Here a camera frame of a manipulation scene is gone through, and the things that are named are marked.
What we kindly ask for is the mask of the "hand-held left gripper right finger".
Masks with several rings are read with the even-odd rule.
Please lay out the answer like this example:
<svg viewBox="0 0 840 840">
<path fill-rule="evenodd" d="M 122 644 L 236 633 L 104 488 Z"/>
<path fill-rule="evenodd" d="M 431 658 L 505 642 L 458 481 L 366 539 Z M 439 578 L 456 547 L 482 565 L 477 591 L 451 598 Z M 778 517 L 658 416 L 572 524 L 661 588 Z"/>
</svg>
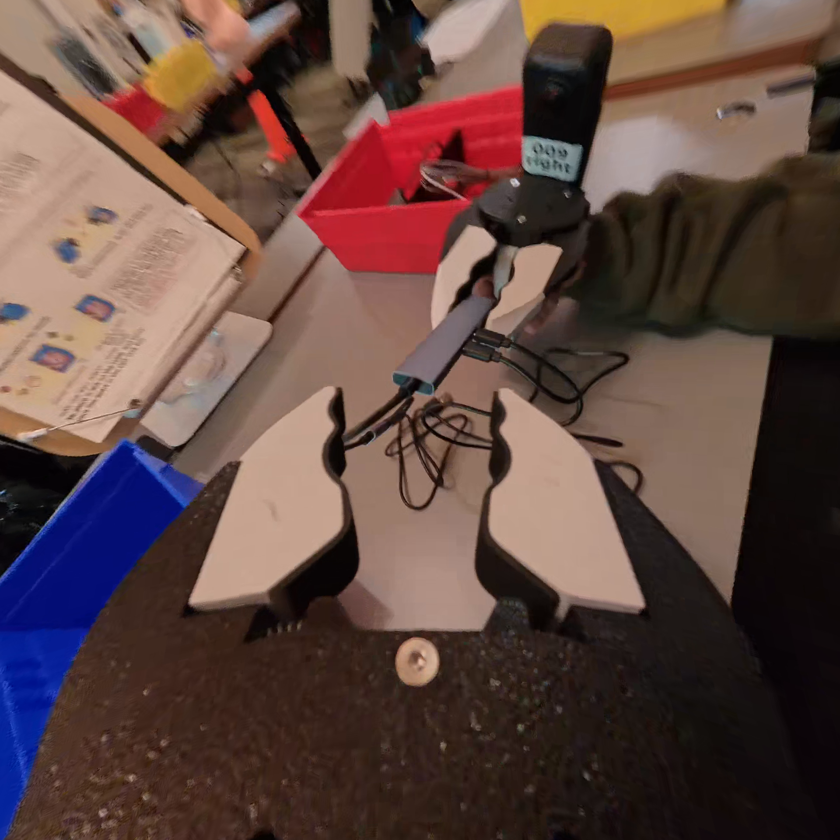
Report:
<svg viewBox="0 0 840 840">
<path fill-rule="evenodd" d="M 594 459 L 509 388 L 490 410 L 490 486 L 481 503 L 476 576 L 530 624 L 569 608 L 639 615 L 646 602 Z"/>
</svg>

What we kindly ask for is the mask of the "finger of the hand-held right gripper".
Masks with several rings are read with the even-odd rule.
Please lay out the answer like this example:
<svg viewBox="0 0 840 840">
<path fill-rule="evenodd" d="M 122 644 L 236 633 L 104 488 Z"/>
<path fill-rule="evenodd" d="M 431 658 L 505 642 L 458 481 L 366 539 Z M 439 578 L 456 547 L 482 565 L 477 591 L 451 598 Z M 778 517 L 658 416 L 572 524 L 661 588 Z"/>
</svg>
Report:
<svg viewBox="0 0 840 840">
<path fill-rule="evenodd" d="M 430 306 L 433 329 L 473 295 L 476 284 L 492 282 L 497 247 L 497 241 L 482 227 L 467 226 L 460 233 L 437 266 Z"/>
<path fill-rule="evenodd" d="M 488 330 L 516 333 L 532 318 L 562 255 L 561 247 L 549 244 L 501 247 L 492 273 L 496 304 L 487 317 Z"/>
</svg>

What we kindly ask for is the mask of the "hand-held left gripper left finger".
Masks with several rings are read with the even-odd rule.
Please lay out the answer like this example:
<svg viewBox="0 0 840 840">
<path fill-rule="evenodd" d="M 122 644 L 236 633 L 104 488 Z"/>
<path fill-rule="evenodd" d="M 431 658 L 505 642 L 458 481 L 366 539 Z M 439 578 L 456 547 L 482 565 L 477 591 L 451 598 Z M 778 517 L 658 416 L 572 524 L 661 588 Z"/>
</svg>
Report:
<svg viewBox="0 0 840 840">
<path fill-rule="evenodd" d="M 326 386 L 264 432 L 238 462 L 188 605 L 265 606 L 303 617 L 360 565 L 342 435 L 342 390 Z"/>
</svg>

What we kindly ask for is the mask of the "grey usb hub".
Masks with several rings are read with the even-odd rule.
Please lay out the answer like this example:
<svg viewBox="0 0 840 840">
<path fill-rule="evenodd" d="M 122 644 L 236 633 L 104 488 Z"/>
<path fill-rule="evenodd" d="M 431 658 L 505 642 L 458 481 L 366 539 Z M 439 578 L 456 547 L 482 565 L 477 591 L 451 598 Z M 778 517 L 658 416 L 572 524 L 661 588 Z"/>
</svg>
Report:
<svg viewBox="0 0 840 840">
<path fill-rule="evenodd" d="M 460 302 L 392 373 L 393 384 L 409 396 L 433 396 L 496 304 L 492 297 Z"/>
</svg>

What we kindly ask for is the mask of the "blue plastic bin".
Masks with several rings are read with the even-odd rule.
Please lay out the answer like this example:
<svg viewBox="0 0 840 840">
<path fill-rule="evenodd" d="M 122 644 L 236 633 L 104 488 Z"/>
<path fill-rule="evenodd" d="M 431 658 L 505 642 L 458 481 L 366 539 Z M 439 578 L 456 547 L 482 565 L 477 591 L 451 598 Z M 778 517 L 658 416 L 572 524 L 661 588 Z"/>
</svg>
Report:
<svg viewBox="0 0 840 840">
<path fill-rule="evenodd" d="M 21 802 L 62 681 L 118 585 L 203 483 L 122 441 L 2 573 L 1 829 Z"/>
</svg>

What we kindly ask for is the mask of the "person's right forearm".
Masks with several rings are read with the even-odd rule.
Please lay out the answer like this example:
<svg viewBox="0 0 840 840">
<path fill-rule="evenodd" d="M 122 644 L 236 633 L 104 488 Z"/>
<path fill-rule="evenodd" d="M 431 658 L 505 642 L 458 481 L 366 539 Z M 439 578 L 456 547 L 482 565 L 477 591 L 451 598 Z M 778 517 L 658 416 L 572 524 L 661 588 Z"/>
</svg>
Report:
<svg viewBox="0 0 840 840">
<path fill-rule="evenodd" d="M 838 152 L 737 181 L 676 172 L 649 193 L 615 194 L 568 293 L 629 329 L 838 340 Z"/>
</svg>

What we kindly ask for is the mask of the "person's right hand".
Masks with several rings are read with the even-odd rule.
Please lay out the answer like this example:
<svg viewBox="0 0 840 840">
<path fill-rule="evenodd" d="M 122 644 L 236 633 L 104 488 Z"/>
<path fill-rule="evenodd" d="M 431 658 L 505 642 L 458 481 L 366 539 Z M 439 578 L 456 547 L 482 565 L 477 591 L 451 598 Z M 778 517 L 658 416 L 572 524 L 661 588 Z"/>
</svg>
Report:
<svg viewBox="0 0 840 840">
<path fill-rule="evenodd" d="M 524 324 L 522 332 L 529 337 L 536 337 L 547 330 L 550 333 L 567 332 L 574 326 L 579 310 L 577 300 L 561 289 L 555 289 L 544 297 L 539 308 Z"/>
</svg>

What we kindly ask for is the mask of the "large yellow bin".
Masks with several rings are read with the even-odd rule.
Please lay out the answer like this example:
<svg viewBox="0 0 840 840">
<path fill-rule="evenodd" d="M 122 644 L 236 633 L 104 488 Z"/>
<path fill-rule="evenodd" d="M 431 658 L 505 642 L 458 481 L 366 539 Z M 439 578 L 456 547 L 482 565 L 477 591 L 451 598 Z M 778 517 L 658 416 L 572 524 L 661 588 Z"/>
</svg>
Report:
<svg viewBox="0 0 840 840">
<path fill-rule="evenodd" d="M 552 23 L 602 25 L 617 39 L 726 10 L 729 1 L 520 1 L 529 41 Z"/>
</svg>

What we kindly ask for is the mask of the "red plastic bin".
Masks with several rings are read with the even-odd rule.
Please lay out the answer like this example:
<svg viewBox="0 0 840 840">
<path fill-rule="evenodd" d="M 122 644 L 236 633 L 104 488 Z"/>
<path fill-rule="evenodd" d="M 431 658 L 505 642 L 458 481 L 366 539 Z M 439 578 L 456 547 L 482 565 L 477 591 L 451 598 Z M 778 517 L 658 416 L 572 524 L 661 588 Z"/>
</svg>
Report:
<svg viewBox="0 0 840 840">
<path fill-rule="evenodd" d="M 347 270 L 433 275 L 448 227 L 487 184 L 468 186 L 463 198 L 396 199 L 416 192 L 421 163 L 443 159 L 457 136 L 470 166 L 518 165 L 522 87 L 393 111 L 386 125 L 369 122 L 313 184 L 297 215 Z"/>
</svg>

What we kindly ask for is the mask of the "orange traffic cone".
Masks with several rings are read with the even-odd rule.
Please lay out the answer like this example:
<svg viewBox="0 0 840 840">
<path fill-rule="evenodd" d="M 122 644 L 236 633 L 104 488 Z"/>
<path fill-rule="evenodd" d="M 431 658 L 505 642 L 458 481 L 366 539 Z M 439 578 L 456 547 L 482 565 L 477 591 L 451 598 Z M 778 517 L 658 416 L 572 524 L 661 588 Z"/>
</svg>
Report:
<svg viewBox="0 0 840 840">
<path fill-rule="evenodd" d="M 248 104 L 268 144 L 268 162 L 281 165 L 296 156 L 294 145 L 266 96 L 261 91 L 254 90 L 248 95 Z"/>
</svg>

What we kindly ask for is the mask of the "brown backing board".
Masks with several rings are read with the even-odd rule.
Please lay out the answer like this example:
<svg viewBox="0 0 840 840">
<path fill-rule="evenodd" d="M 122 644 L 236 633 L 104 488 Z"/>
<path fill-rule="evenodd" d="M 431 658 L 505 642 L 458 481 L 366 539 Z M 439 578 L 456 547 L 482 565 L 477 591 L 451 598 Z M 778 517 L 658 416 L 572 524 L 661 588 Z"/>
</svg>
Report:
<svg viewBox="0 0 840 840">
<path fill-rule="evenodd" d="M 261 262 L 262 246 L 255 231 L 229 209 L 214 194 L 206 189 L 194 176 L 175 163 L 163 150 L 101 102 L 89 96 L 64 97 L 45 79 L 35 77 L 18 66 L 6 55 L 1 55 L 2 73 L 30 90 L 46 105 L 58 111 L 69 121 L 77 124 L 92 137 L 106 145 L 165 192 L 172 194 L 188 209 L 200 214 L 205 225 L 215 226 L 226 236 L 240 243 L 245 251 L 239 261 L 241 279 L 234 287 L 224 283 L 224 291 L 216 291 L 199 313 L 197 320 L 188 327 L 174 349 L 169 352 L 166 364 L 155 371 L 152 383 L 139 397 L 137 409 L 127 407 L 123 414 L 100 443 L 91 442 L 78 434 L 72 434 L 70 427 L 45 432 L 32 439 L 22 439 L 21 434 L 34 432 L 37 426 L 31 417 L 8 411 L 1 411 L 1 434 L 16 443 L 27 444 L 48 454 L 61 456 L 98 455 L 129 436 L 150 411 L 156 399 L 179 374 L 210 329 L 231 309 L 242 290 L 256 278 Z"/>
</svg>

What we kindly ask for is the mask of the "printed instruction sheet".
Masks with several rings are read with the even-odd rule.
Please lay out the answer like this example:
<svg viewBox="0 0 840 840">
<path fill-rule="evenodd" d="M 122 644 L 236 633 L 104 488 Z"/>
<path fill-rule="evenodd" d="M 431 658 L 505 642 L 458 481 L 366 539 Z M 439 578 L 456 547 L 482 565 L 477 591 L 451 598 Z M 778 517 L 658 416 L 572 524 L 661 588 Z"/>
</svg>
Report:
<svg viewBox="0 0 840 840">
<path fill-rule="evenodd" d="M 252 249 L 2 61 L 2 435 L 105 448 L 235 297 Z"/>
</svg>

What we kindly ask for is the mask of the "small yellow bin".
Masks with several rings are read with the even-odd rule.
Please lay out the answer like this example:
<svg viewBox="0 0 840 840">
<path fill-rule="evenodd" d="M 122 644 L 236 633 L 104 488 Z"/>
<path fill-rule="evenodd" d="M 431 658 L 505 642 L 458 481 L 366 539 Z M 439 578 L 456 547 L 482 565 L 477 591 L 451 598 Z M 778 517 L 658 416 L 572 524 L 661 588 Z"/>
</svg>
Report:
<svg viewBox="0 0 840 840">
<path fill-rule="evenodd" d="M 222 75 L 204 42 L 189 39 L 154 58 L 141 85 L 163 108 L 185 112 L 217 89 Z"/>
</svg>

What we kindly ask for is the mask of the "small red bin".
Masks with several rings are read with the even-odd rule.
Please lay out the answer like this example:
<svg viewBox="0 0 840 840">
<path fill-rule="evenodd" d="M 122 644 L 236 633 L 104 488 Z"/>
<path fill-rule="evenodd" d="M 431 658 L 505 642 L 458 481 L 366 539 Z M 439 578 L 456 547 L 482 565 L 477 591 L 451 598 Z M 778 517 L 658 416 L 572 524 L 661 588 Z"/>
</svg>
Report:
<svg viewBox="0 0 840 840">
<path fill-rule="evenodd" d="M 101 103 L 147 137 L 154 134 L 167 117 L 165 107 L 139 82 L 116 91 Z"/>
</svg>

